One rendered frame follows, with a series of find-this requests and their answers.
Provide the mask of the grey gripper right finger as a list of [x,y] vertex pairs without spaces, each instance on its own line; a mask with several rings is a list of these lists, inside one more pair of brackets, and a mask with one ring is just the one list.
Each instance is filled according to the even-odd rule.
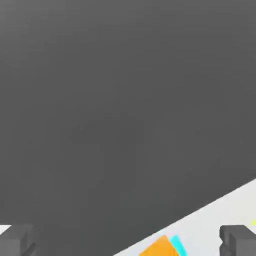
[[256,256],[256,234],[245,225],[222,225],[219,256]]

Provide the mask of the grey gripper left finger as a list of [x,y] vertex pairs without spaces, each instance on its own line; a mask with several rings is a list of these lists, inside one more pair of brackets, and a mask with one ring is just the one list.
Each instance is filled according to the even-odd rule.
[[0,234],[0,256],[37,256],[35,226],[17,224],[8,227]]

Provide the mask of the large cyan box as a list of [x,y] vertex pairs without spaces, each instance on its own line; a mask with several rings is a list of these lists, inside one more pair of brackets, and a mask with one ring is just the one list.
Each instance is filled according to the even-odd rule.
[[176,234],[169,239],[179,256],[188,256],[188,253],[182,244],[180,237]]

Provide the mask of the large orange box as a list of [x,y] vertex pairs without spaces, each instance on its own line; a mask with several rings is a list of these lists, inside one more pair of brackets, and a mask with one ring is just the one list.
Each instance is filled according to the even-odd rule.
[[139,256],[180,256],[166,235],[161,236]]

